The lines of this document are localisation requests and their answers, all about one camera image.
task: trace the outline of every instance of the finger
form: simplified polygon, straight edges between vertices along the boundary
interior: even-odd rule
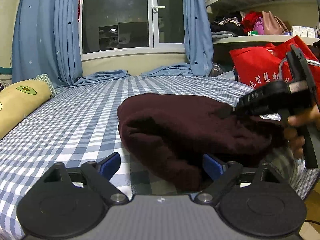
[[[302,126],[308,124],[312,121],[316,121],[320,118],[320,113],[317,105],[314,105],[313,108],[304,110],[301,114],[293,115],[288,117],[288,123],[291,126]]]
[[[296,158],[296,159],[301,159],[302,156],[303,156],[303,149],[302,148],[299,148],[295,151],[292,151],[293,153],[293,157]]]
[[[305,144],[305,139],[303,136],[300,136],[294,140],[291,140],[289,142],[289,147],[292,151],[298,150],[300,148],[302,148],[302,146]]]
[[[298,132],[295,128],[287,127],[283,130],[284,137],[286,140],[292,140],[298,136]]]

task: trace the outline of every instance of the green gingham pillowcase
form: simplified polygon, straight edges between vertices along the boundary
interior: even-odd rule
[[[35,78],[33,78],[34,80],[41,80],[41,81],[44,81],[48,84],[49,88],[50,88],[50,91],[51,91],[51,96],[50,98],[53,98],[56,96],[57,92],[56,90],[54,89],[53,87],[53,84],[51,82],[51,80],[49,79],[48,75],[47,74],[43,74],[43,75],[37,75]]]

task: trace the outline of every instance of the bed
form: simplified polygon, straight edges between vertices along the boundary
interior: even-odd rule
[[[128,195],[176,194],[170,183],[148,172],[122,147],[116,111],[128,97],[159,94],[204,95],[235,105],[252,88],[235,81],[205,77],[142,77],[76,88],[58,88],[49,100],[0,140],[0,234],[19,239],[24,234],[16,217],[16,205],[55,162],[78,167],[100,161],[113,152],[121,155],[121,167],[111,182]],[[265,118],[279,120],[278,115]],[[268,156],[278,172],[305,198],[319,170],[305,170],[304,163],[275,150]]]

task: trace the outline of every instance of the wall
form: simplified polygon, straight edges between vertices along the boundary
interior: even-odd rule
[[[157,67],[186,62],[184,53],[128,55],[107,57],[82,62],[83,75],[98,71],[125,69],[131,75],[140,75]]]
[[[274,2],[252,7],[246,11],[271,11],[289,24],[305,27],[319,27],[319,12],[316,0],[293,0]]]
[[[20,0],[0,0],[0,66],[10,67],[12,38]]]

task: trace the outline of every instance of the window handle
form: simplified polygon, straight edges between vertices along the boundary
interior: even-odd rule
[[[165,6],[154,6],[153,7],[153,13],[158,13],[158,8],[165,9]]]

